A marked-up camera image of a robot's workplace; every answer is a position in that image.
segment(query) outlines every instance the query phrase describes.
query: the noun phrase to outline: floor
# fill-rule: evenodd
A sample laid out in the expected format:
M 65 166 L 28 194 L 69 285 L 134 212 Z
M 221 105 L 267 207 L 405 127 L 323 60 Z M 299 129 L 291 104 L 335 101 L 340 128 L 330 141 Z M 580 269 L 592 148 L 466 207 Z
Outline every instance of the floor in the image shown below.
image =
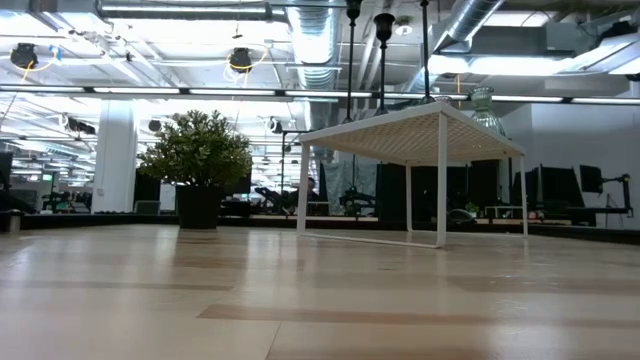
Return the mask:
M 640 247 L 449 244 L 152 225 L 4 235 L 1 358 L 640 359 Z

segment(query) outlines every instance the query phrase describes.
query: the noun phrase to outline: column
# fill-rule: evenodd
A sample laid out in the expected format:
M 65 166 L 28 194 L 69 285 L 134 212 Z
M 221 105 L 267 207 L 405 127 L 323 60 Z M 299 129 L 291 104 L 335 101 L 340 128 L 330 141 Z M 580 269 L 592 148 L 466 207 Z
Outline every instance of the column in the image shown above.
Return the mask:
M 131 100 L 102 100 L 91 212 L 133 210 L 138 119 Z

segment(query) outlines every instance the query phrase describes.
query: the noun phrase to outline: wall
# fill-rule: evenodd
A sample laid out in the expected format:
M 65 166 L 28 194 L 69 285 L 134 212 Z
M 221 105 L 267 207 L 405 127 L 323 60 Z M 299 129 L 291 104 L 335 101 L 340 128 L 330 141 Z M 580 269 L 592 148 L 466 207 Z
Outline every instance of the wall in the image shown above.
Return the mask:
M 597 166 L 605 178 L 631 175 L 631 206 L 640 207 L 640 113 L 639 107 L 578 106 L 534 104 L 519 108 L 503 117 L 507 136 L 527 150 L 527 170 L 543 164 L 548 167 L 571 168 L 580 182 L 580 165 Z M 501 171 L 501 179 L 508 172 Z M 622 185 L 604 185 L 604 194 L 583 193 L 585 206 L 606 206 L 610 194 L 623 206 Z M 605 226 L 605 215 L 599 215 L 598 227 Z M 609 215 L 608 228 L 640 229 L 640 218 Z

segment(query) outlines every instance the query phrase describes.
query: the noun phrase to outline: duct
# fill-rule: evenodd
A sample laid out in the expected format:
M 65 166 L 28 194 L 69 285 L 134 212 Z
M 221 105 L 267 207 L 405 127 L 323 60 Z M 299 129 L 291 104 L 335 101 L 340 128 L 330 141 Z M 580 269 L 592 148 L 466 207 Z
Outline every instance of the duct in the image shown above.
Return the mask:
M 453 5 L 448 35 L 457 42 L 471 40 L 504 0 L 458 0 Z
M 292 47 L 296 62 L 328 64 L 334 59 L 338 13 L 332 8 L 294 7 L 287 11 L 292 27 Z M 327 90 L 335 87 L 336 72 L 323 68 L 298 68 L 303 89 Z M 310 130 L 338 124 L 337 107 L 330 102 L 309 103 Z M 324 149 L 312 149 L 315 156 L 331 157 Z
M 269 3 L 260 7 L 187 7 L 179 5 L 158 6 L 144 2 L 103 3 L 98 10 L 104 18 L 112 19 L 183 19 L 183 20 L 229 20 L 263 21 L 288 24 L 282 10 L 273 10 Z
M 471 38 L 482 25 L 498 10 L 505 0 L 457 0 L 451 16 L 429 29 L 429 56 L 444 47 L 452 51 L 468 52 Z M 438 74 L 429 74 L 429 84 Z M 403 91 L 424 92 L 424 66 L 407 82 Z

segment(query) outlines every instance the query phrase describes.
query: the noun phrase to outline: black planter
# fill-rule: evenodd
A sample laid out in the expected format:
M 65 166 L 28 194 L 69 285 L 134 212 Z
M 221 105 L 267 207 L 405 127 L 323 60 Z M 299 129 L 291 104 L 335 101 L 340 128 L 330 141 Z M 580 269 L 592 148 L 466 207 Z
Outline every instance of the black planter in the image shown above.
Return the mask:
M 222 189 L 178 186 L 178 222 L 182 229 L 215 229 L 222 201 Z

